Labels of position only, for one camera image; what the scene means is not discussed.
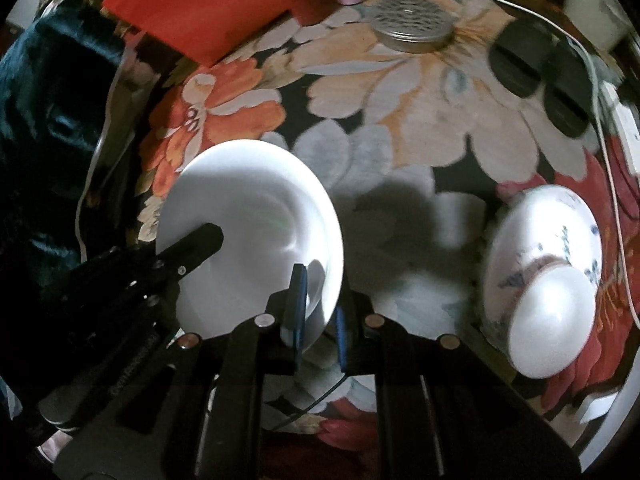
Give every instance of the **bolt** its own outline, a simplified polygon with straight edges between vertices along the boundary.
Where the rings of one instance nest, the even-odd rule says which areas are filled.
[[[259,314],[254,317],[254,323],[260,328],[267,328],[275,322],[276,319],[271,314]]]
[[[445,334],[440,338],[440,346],[445,350],[455,350],[460,346],[460,339],[453,334]]]
[[[146,298],[146,306],[156,306],[158,303],[160,303],[160,296],[157,294],[153,294]]]
[[[369,314],[364,319],[365,325],[369,328],[380,328],[385,323],[385,318],[380,316],[380,314]]]
[[[176,344],[183,350],[188,350],[189,348],[193,348],[200,342],[200,336],[193,332],[189,332],[187,334],[182,334]]]

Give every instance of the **dark teal fabric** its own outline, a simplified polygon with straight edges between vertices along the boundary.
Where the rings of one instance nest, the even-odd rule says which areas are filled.
[[[0,61],[0,237],[21,245],[39,287],[79,263],[76,206],[124,49],[113,30],[64,2]]]

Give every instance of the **perforated metal lid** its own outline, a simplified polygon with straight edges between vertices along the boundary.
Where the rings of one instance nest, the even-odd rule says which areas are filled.
[[[453,34],[453,17],[431,0],[376,0],[367,21],[384,36],[412,43],[441,43]]]

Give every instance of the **metal tin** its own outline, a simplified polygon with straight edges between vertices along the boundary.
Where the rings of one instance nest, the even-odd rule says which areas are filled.
[[[452,15],[431,0],[375,0],[366,19],[380,43],[402,52],[432,52],[453,38]]]

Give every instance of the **white cable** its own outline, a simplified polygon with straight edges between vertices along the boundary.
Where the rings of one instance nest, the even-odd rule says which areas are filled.
[[[512,2],[508,2],[507,0],[494,0],[496,2],[505,4],[507,6],[513,7],[514,9],[521,10],[522,12],[526,12],[527,14],[531,14],[543,20],[545,23],[548,23],[555,30],[564,34],[569,40],[571,40],[574,45],[578,48],[578,52],[584,61],[588,72],[590,72],[589,79],[591,80],[591,107],[593,109],[593,115],[596,119],[596,130],[598,133],[598,140],[600,141],[600,148],[602,149],[602,156],[604,158],[605,169],[607,170],[607,177],[609,178],[609,187],[611,188],[611,201],[613,204],[613,212],[614,212],[614,220],[616,221],[616,231],[618,232],[618,246],[620,248],[620,253],[622,257],[620,258],[622,262],[622,271],[623,271],[623,281],[625,283],[625,291],[626,291],[626,300],[629,306],[629,312],[634,319],[636,327],[640,330],[640,319],[638,319],[638,314],[636,314],[636,309],[634,307],[633,297],[631,295],[631,287],[629,285],[629,275],[626,270],[626,257],[625,257],[625,241],[622,236],[622,228],[620,227],[620,212],[618,209],[618,200],[616,199],[616,185],[613,182],[613,174],[611,172],[611,166],[609,163],[609,154],[607,153],[607,146],[604,139],[604,133],[602,131],[602,122],[600,120],[600,107],[598,105],[598,92],[600,91],[600,86],[598,84],[598,74],[596,72],[596,67],[593,64],[593,59],[585,49],[585,47],[580,43],[580,41],[576,40],[571,34],[564,30],[564,28],[559,27],[550,19],[541,16],[537,12],[533,10],[527,9],[526,7],[514,4]]]

